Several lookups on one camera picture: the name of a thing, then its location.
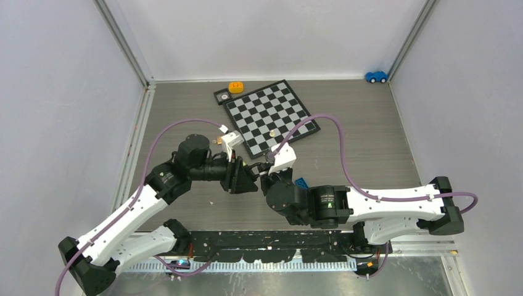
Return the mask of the black padlock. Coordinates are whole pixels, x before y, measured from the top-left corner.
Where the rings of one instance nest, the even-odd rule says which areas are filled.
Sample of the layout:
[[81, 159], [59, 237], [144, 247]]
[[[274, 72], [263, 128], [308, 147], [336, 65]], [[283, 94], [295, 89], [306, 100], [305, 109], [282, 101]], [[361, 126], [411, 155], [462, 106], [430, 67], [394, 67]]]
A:
[[271, 164], [268, 162], [256, 162], [250, 165], [244, 163], [244, 168], [249, 169], [249, 173], [256, 176], [267, 174], [270, 167]]

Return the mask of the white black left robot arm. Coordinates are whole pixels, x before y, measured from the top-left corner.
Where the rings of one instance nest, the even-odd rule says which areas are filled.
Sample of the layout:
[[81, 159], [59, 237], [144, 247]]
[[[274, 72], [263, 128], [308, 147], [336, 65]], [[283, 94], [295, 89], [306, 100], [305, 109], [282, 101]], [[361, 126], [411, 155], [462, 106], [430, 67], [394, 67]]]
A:
[[193, 181], [218, 181], [231, 194], [257, 191], [251, 167], [234, 151], [242, 136], [234, 131], [221, 139], [222, 151], [212, 154], [208, 138], [190, 134], [171, 159], [153, 167], [136, 192], [101, 224], [78, 239], [66, 237], [59, 243], [62, 259], [85, 295], [103, 293], [135, 263], [161, 253], [182, 255], [188, 250], [191, 235], [176, 219], [169, 219], [148, 235], [129, 237], [187, 193]]

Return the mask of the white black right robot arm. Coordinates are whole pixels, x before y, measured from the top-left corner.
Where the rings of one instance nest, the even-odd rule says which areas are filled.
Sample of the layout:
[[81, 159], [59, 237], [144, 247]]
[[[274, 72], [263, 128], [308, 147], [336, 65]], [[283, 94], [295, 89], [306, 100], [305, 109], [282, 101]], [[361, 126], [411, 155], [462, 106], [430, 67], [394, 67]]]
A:
[[303, 189], [292, 183], [291, 176], [288, 169], [261, 177], [267, 205], [290, 225], [335, 229], [351, 224], [350, 246], [360, 253], [421, 230], [434, 236], [464, 232], [463, 216], [446, 176], [420, 187], [361, 192], [342, 185]]

